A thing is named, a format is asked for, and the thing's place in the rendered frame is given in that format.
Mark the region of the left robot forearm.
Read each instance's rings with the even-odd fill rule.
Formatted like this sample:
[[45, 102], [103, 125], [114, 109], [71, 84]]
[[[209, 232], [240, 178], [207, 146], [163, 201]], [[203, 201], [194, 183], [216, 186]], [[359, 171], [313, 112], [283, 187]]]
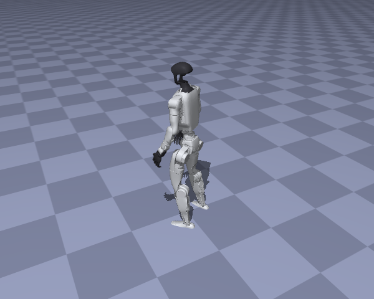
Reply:
[[172, 136], [173, 130], [171, 127], [166, 129], [165, 139], [163, 140], [161, 146], [158, 148], [158, 152], [161, 155], [162, 152], [168, 151], [170, 148], [171, 143], [174, 141], [174, 136]]

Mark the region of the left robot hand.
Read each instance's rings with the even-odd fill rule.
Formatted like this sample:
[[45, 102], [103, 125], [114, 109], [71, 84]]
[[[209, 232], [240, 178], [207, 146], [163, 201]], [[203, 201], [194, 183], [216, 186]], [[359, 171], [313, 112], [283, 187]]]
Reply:
[[164, 157], [166, 151], [162, 152], [162, 154], [160, 155], [159, 152], [157, 151], [156, 153], [153, 153], [153, 161], [155, 163], [155, 165], [160, 168], [160, 162], [161, 162], [161, 157]]

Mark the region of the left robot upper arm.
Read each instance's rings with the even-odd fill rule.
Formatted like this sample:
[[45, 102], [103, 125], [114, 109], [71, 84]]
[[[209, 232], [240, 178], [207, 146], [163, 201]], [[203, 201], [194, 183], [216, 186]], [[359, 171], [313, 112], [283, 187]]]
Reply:
[[173, 130], [173, 134], [172, 136], [175, 136], [179, 133], [179, 128], [178, 128], [178, 125], [179, 125], [179, 119], [180, 119], [180, 109], [182, 107], [182, 97], [181, 96], [174, 96], [173, 98], [171, 98], [168, 102], [168, 108], [169, 108], [169, 111], [170, 111], [170, 124]]

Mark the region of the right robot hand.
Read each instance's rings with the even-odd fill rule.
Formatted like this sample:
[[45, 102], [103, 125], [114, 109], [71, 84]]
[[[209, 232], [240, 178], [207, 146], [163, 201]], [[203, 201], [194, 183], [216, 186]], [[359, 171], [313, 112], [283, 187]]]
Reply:
[[[183, 133], [181, 133], [182, 131], [181, 130], [179, 130], [179, 133], [177, 134], [177, 135], [175, 135], [174, 136], [174, 144], [175, 144], [175, 141], [176, 141], [176, 144], [178, 144], [179, 143], [179, 145], [180, 145], [180, 140], [181, 140], [181, 137], [183, 138]], [[178, 140], [179, 139], [179, 140]]]

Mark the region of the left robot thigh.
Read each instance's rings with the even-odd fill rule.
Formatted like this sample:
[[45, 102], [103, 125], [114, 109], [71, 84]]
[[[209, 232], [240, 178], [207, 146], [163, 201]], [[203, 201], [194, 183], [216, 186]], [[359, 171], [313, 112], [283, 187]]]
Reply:
[[189, 194], [189, 187], [181, 183], [185, 170], [184, 164], [189, 160], [189, 148], [183, 146], [181, 149], [174, 150], [170, 161], [170, 179], [175, 193], [178, 189], [184, 189]]

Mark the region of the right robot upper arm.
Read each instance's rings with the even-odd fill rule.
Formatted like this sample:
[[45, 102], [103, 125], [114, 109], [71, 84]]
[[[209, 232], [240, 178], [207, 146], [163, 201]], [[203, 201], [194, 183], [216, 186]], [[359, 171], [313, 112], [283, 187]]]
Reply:
[[[198, 90], [198, 95], [200, 94], [200, 87], [199, 86], [195, 86], [195, 85], [192, 85], [194, 87], [196, 87], [196, 89]], [[199, 112], [201, 111], [201, 102], [200, 102], [200, 95], [199, 95]]]

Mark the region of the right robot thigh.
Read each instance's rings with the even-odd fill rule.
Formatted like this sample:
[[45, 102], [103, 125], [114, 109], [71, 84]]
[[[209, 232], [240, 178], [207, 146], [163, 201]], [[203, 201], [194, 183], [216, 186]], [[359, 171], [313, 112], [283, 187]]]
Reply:
[[199, 139], [198, 150], [189, 156], [189, 160], [186, 163], [186, 167], [189, 173], [189, 178], [193, 182], [199, 181], [201, 179], [201, 173], [196, 169], [196, 164], [198, 162], [198, 155], [199, 155], [198, 151], [201, 150], [202, 146], [203, 146], [203, 141]]

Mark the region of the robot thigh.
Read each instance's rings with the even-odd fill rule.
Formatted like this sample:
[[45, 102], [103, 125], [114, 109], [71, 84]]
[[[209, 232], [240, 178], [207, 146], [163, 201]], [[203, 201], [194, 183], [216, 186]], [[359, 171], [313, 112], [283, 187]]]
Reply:
[[181, 149], [174, 150], [170, 161], [170, 179], [175, 193], [178, 189], [184, 189], [189, 194], [189, 187], [181, 183], [185, 170], [184, 164], [189, 160], [189, 148], [183, 146]]
[[201, 150], [202, 146], [203, 146], [203, 141], [199, 139], [198, 150], [189, 156], [189, 160], [186, 163], [186, 167], [189, 173], [189, 178], [193, 182], [199, 181], [201, 179], [201, 173], [196, 169], [196, 164], [198, 162], [198, 155], [199, 155], [198, 151]]

